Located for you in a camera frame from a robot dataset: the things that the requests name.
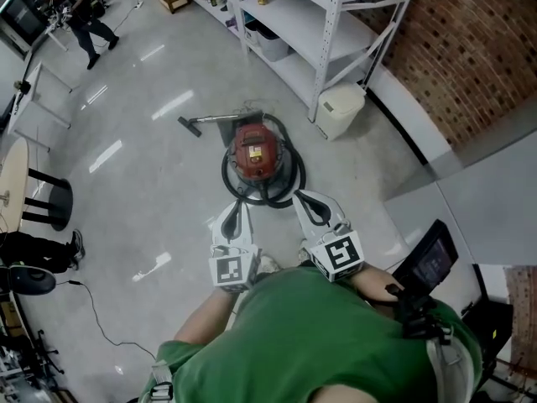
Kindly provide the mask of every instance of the brick wall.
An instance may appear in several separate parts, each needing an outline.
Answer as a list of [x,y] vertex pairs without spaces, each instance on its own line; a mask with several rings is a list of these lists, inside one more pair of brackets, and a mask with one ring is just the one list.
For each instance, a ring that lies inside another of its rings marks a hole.
[[511,363],[537,371],[537,267],[505,270],[509,302],[514,306]]
[[[392,11],[355,15],[380,32]],[[383,63],[464,144],[537,92],[537,0],[412,0]]]

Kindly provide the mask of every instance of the screen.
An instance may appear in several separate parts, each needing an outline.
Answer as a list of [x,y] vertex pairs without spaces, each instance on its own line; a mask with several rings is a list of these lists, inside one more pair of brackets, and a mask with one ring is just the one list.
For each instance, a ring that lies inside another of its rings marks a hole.
[[428,290],[433,290],[449,274],[452,265],[453,261],[451,261],[446,247],[441,239],[438,239],[423,255],[413,271]]

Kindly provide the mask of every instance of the round table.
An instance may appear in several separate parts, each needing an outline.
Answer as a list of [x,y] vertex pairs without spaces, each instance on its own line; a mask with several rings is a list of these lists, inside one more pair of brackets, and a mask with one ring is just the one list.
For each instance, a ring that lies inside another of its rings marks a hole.
[[[53,185],[49,202],[26,197],[28,176]],[[47,215],[24,212],[24,205],[39,207]],[[0,228],[7,233],[18,231],[21,219],[50,224],[56,231],[63,230],[73,210],[73,190],[65,179],[56,179],[29,168],[29,147],[26,139],[19,138],[11,146],[3,161],[0,173]]]

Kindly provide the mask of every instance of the vacuum nozzle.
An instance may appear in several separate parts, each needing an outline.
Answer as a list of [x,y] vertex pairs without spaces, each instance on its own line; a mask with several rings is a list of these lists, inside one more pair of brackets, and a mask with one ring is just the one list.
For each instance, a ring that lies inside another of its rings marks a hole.
[[192,134],[194,134],[197,138],[201,136],[201,131],[198,130],[196,127],[194,127],[194,123],[196,122],[196,119],[185,119],[183,117],[179,117],[177,120],[179,121],[179,124],[185,126]]

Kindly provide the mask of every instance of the floor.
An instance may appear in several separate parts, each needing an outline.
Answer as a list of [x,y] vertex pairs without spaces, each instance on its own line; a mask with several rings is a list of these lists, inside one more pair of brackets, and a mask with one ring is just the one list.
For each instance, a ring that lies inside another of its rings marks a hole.
[[[73,228],[82,231],[81,269],[58,281],[88,285],[112,340],[156,352],[211,291],[211,223],[233,199],[220,177],[216,126],[203,126],[198,139],[177,123],[180,115],[260,107],[281,118],[304,157],[307,187],[339,201],[367,261],[386,269],[408,253],[383,200],[419,163],[372,103],[343,138],[326,142],[300,99],[256,56],[246,62],[237,38],[202,8],[193,3],[171,15],[143,0],[132,10],[137,1],[112,1],[103,21],[121,40],[114,51],[99,48],[92,71],[71,34],[58,33],[67,53],[44,45],[36,60],[77,87],[66,94],[51,82],[41,94],[72,127],[39,120],[28,128],[54,145],[49,154],[32,147],[32,167],[67,178],[75,206],[64,232],[31,222],[23,231],[61,242]],[[37,188],[29,184],[28,194],[46,199],[46,186]],[[263,251],[283,266],[297,264],[302,234],[293,210],[252,207],[251,215]],[[82,287],[62,285],[23,305],[32,328],[60,350],[61,380],[79,401],[121,403],[143,387],[151,359],[102,337]]]

